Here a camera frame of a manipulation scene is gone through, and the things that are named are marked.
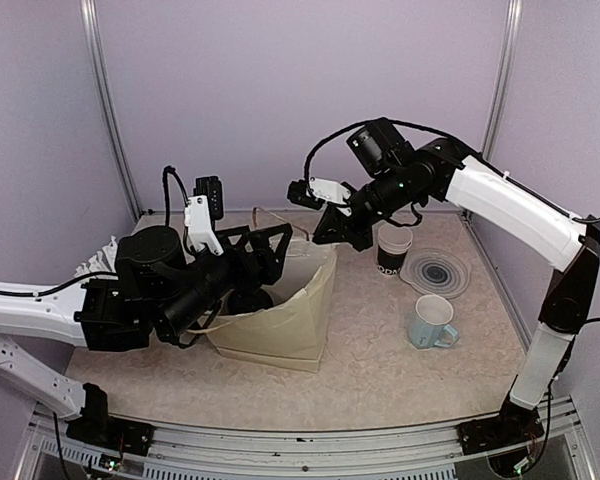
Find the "black plastic cup lid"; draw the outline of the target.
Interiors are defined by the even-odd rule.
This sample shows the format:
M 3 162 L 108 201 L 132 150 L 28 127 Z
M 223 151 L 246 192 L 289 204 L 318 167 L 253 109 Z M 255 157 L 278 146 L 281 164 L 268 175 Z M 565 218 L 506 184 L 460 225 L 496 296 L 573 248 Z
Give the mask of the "black plastic cup lid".
M 263 289 L 253 292 L 234 290 L 227 298 L 227 312 L 230 315 L 254 313 L 274 306 L 271 295 Z

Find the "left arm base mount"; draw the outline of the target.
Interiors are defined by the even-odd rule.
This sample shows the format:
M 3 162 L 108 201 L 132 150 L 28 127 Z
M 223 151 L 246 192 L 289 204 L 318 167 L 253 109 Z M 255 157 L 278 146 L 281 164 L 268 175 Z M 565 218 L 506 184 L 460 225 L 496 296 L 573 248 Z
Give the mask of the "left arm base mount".
M 108 396 L 97 385 L 85 383 L 85 402 L 79 417 L 67 421 L 66 435 L 83 443 L 146 457 L 153 440 L 153 425 L 111 416 Z

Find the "stack of paper cups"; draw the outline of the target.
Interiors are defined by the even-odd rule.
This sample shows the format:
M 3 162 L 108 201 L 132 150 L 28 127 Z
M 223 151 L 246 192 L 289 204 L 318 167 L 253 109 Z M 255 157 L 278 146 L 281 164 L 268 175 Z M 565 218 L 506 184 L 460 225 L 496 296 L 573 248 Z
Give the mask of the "stack of paper cups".
M 377 232 L 377 267 L 385 275 L 398 275 L 412 246 L 413 233 L 408 227 L 383 224 Z

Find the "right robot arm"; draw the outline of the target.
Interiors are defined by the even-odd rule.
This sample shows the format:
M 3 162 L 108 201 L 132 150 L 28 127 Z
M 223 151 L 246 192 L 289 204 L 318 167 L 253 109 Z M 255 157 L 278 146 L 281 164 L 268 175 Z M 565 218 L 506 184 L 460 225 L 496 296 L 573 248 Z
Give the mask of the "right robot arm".
M 588 321 L 600 270 L 600 219 L 581 218 L 545 199 L 487 163 L 457 137 L 432 129 L 434 140 L 415 149 L 400 134 L 402 121 L 380 117 L 346 126 L 318 142 L 323 147 L 347 134 L 350 150 L 371 180 L 360 188 L 314 177 L 308 153 L 303 176 L 290 183 L 288 200 L 324 212 L 312 239 L 348 243 L 362 251 L 373 244 L 372 227 L 391 223 L 405 206 L 434 198 L 470 211 L 541 255 L 553 274 L 539 325 L 521 372 L 512 384 L 491 433 L 503 444 L 526 432 L 543 396 L 569 360 L 575 337 Z

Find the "beige paper bag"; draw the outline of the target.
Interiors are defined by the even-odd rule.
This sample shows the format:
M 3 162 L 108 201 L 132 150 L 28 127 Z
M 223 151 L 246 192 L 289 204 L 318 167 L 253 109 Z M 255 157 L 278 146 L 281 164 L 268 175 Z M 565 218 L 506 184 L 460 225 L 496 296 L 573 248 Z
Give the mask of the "beige paper bag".
M 224 357 L 316 373 L 327 342 L 337 250 L 314 244 L 310 232 L 287 215 L 252 209 L 254 227 L 272 219 L 293 229 L 282 277 L 263 288 L 273 306 L 232 313 L 225 301 L 206 336 Z

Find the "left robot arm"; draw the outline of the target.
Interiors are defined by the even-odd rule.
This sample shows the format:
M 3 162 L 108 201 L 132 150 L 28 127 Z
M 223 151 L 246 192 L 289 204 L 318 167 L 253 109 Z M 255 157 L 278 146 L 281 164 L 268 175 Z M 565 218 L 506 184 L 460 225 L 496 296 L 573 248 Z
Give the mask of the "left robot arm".
M 0 377 L 98 444 L 113 443 L 120 424 L 106 393 L 54 371 L 17 338 L 101 352 L 143 349 L 152 338 L 192 347 L 214 329 L 227 297 L 257 294 L 281 278 L 292 237 L 287 223 L 217 230 L 221 194 L 217 178 L 199 178 L 183 197 L 182 230 L 163 223 L 113 241 L 106 270 L 49 288 L 0 283 Z

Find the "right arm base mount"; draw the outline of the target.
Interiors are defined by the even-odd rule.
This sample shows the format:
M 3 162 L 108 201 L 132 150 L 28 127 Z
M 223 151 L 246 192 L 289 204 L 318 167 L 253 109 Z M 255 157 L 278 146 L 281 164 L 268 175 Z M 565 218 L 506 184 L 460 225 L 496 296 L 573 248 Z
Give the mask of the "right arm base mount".
M 538 408 L 520 407 L 511 401 L 510 395 L 495 415 L 462 422 L 457 432 L 464 455 L 516 445 L 545 434 Z

